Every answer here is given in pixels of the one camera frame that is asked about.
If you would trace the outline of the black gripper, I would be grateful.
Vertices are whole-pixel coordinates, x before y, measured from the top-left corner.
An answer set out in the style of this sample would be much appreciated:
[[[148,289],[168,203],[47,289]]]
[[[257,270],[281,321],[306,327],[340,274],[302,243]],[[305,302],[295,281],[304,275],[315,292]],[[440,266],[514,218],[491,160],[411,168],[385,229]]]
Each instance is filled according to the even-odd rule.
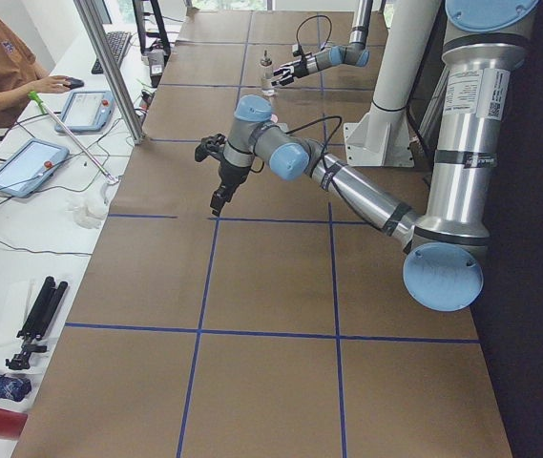
[[[219,188],[212,194],[210,207],[214,218],[221,216],[223,206],[232,200],[237,189],[247,180],[251,167],[239,167],[227,161],[224,156],[219,161]]]
[[[272,81],[273,87],[287,86],[295,79],[303,78],[315,72],[315,60],[312,54],[302,55],[288,65],[279,66],[273,74],[280,76]]]

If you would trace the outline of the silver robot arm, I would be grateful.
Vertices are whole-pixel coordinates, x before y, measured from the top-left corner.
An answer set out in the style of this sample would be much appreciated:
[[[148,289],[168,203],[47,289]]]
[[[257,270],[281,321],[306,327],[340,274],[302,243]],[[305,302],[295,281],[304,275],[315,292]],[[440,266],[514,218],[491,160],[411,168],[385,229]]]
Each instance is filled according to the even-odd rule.
[[[400,242],[404,284],[418,303],[443,312],[469,306],[484,285],[489,232],[482,217],[510,76],[527,56],[536,9],[534,1],[398,2],[370,109],[344,127],[346,160],[276,123],[266,99],[244,96],[230,133],[208,136],[195,150],[196,161],[219,163],[213,212],[231,200],[255,159],[285,180],[309,176]],[[428,207],[419,215],[359,167],[407,160],[407,105],[439,13],[447,17],[442,59],[449,78]]]
[[[273,71],[271,85],[273,87],[287,86],[296,79],[301,79],[314,73],[320,73],[332,67],[348,65],[364,67],[369,58],[366,48],[370,17],[372,14],[372,0],[362,0],[353,14],[353,21],[347,45],[327,46],[324,43],[315,52],[305,52],[300,41],[299,33],[302,26],[314,18],[325,18],[329,23],[328,36],[332,33],[332,21],[327,15],[316,14],[302,21],[295,32],[296,43],[292,46],[292,55],[296,60],[279,66]]]

